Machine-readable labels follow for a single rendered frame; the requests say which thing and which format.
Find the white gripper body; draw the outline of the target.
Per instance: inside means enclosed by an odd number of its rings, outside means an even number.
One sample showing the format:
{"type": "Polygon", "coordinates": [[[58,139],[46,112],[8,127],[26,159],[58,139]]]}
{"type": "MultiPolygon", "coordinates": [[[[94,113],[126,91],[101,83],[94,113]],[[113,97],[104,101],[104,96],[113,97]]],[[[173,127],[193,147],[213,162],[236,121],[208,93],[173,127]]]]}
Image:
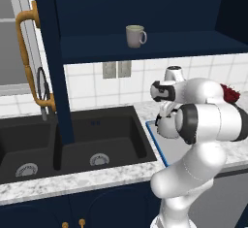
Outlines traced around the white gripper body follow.
{"type": "Polygon", "coordinates": [[[178,139],[179,134],[175,127],[175,115],[177,110],[173,110],[168,116],[161,117],[159,114],[156,119],[157,133],[166,139],[178,139]]]}

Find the grey tray with blue rim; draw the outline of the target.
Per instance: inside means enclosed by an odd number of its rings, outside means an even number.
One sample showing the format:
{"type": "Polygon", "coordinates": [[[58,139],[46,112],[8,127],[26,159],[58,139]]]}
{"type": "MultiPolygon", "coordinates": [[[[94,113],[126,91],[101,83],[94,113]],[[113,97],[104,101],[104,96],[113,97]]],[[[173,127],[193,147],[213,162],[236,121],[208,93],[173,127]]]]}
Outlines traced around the grey tray with blue rim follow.
{"type": "Polygon", "coordinates": [[[166,167],[181,159],[191,148],[181,138],[166,139],[160,136],[154,120],[146,121],[145,125],[166,167]]]}

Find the beige mug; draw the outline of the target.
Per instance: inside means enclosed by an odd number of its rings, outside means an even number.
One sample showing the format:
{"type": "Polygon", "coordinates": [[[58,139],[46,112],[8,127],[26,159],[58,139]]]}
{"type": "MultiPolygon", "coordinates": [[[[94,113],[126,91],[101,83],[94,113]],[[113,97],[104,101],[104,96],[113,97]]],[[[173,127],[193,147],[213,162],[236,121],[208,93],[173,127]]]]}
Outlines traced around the beige mug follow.
{"type": "Polygon", "coordinates": [[[147,34],[141,25],[127,25],[126,38],[129,48],[138,49],[147,42],[147,34]]]}

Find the navy cabinet door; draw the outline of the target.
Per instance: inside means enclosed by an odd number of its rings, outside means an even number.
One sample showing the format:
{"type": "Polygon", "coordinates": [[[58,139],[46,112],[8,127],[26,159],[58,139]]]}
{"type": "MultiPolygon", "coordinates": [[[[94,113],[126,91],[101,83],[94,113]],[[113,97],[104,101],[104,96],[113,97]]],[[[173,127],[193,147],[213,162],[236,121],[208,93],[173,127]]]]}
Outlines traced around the navy cabinet door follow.
{"type": "Polygon", "coordinates": [[[248,0],[221,0],[215,30],[248,46],[248,0]]]}
{"type": "Polygon", "coordinates": [[[75,141],[65,81],[55,0],[36,0],[63,145],[75,141]]]}

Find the black double sink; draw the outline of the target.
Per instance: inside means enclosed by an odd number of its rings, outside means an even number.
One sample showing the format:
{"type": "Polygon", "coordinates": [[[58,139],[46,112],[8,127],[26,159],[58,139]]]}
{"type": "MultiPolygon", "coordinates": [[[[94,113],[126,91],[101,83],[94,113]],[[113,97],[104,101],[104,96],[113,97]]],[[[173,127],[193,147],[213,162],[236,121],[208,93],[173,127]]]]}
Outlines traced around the black double sink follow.
{"type": "Polygon", "coordinates": [[[152,162],[156,156],[132,106],[71,113],[64,145],[55,117],[0,119],[0,183],[152,162]]]}

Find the dark red spiky object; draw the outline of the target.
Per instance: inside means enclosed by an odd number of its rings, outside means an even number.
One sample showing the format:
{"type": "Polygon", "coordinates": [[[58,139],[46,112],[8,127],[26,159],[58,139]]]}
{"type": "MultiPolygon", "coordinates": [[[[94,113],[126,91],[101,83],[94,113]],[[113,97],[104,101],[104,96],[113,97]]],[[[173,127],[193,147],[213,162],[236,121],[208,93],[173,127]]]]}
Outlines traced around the dark red spiky object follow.
{"type": "Polygon", "coordinates": [[[224,91],[224,100],[226,102],[233,104],[239,99],[240,93],[238,91],[235,91],[234,89],[228,87],[225,84],[222,84],[222,88],[224,91]]]}

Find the grey dishwasher front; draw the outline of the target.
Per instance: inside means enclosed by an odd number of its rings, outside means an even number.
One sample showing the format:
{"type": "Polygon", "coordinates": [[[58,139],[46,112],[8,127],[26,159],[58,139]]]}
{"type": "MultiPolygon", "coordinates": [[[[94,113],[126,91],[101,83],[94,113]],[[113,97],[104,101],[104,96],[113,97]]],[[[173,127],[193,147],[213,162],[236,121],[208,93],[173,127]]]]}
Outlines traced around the grey dishwasher front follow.
{"type": "Polygon", "coordinates": [[[248,173],[215,179],[189,216],[198,228],[248,228],[248,173]]]}

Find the navy base cupboard door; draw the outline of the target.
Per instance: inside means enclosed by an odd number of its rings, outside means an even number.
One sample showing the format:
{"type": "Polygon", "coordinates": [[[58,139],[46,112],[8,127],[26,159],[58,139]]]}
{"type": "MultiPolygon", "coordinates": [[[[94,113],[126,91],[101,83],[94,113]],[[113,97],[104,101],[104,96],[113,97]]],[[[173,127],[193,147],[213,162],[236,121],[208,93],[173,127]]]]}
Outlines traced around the navy base cupboard door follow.
{"type": "Polygon", "coordinates": [[[69,196],[75,226],[83,228],[150,228],[160,200],[148,181],[85,191],[69,196]]]}
{"type": "Polygon", "coordinates": [[[53,197],[0,206],[0,228],[73,228],[67,197],[53,197]]]}

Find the grey window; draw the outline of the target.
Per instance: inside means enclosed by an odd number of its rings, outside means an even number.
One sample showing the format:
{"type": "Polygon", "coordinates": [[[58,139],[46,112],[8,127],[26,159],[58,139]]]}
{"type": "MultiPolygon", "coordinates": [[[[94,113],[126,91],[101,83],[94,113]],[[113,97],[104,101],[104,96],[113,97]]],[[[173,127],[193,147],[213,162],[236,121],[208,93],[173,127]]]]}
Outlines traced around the grey window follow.
{"type": "Polygon", "coordinates": [[[0,96],[30,93],[16,34],[16,16],[30,9],[29,0],[0,0],[0,96]]]}

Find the grey wall outlet plate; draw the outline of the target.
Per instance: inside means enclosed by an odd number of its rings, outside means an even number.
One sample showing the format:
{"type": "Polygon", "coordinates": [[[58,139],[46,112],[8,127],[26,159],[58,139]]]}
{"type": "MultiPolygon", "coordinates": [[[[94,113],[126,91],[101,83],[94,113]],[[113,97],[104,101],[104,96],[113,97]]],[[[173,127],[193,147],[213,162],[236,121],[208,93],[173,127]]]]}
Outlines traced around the grey wall outlet plate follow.
{"type": "Polygon", "coordinates": [[[118,77],[119,78],[130,78],[132,72],[132,61],[119,61],[118,62],[118,77]]]}
{"type": "Polygon", "coordinates": [[[103,78],[115,79],[116,78],[116,62],[109,61],[103,63],[103,78]]]}

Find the navy wall cabinet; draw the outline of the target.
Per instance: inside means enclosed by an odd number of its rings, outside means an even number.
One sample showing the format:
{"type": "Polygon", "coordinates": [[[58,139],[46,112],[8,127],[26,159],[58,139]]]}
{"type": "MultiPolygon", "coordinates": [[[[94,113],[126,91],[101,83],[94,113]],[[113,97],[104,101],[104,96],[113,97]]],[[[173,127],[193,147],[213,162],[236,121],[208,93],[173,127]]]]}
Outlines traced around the navy wall cabinet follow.
{"type": "Polygon", "coordinates": [[[248,52],[215,30],[221,0],[55,0],[66,63],[248,52]],[[128,47],[127,25],[147,42],[128,47]]]}

